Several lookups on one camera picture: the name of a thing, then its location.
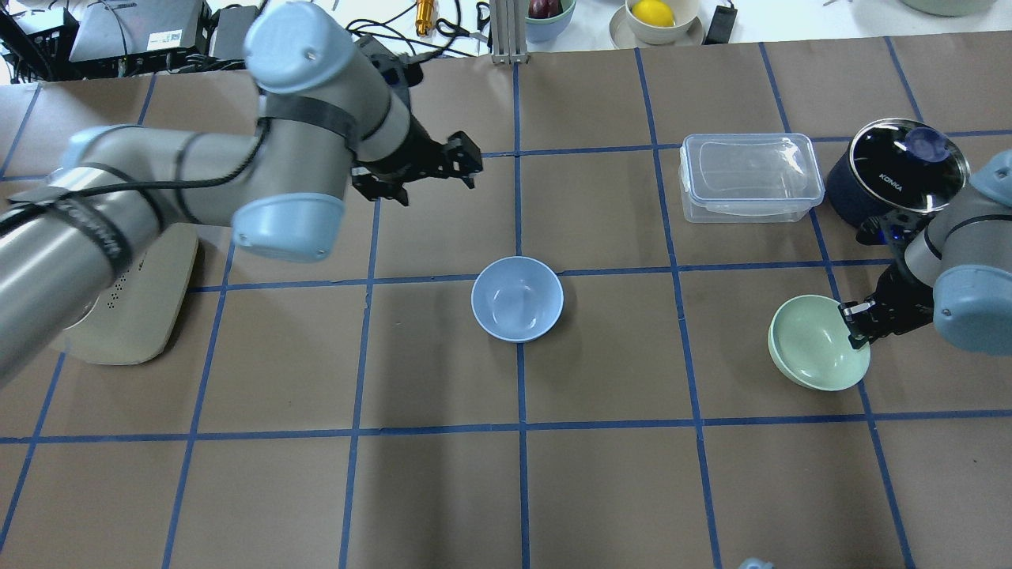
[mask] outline blue bowl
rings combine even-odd
[[[563,312],[563,284],[547,265],[506,257],[485,267],[471,290],[471,310],[485,331],[507,342],[529,342]]]
[[[527,39],[536,43],[547,42],[559,35],[569,25],[573,19],[573,9],[576,8],[576,0],[562,0],[563,13],[551,18],[526,17]]]

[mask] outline sticker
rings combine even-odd
[[[148,51],[178,48],[183,40],[183,30],[157,31],[148,36]]]

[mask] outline clear plastic container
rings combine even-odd
[[[681,158],[693,223],[796,222],[826,192],[812,141],[796,133],[690,135]]]

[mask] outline black power adapter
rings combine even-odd
[[[712,44],[727,44],[731,40],[731,30],[735,27],[735,18],[738,16],[738,10],[735,8],[735,4],[732,3],[731,7],[718,6],[716,10],[713,12],[713,19],[709,22],[709,31],[706,32],[706,38],[703,39],[703,46],[709,46]]]

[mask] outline yellow fruit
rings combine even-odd
[[[643,23],[658,27],[675,25],[675,13],[661,0],[640,0],[632,6],[632,15]]]

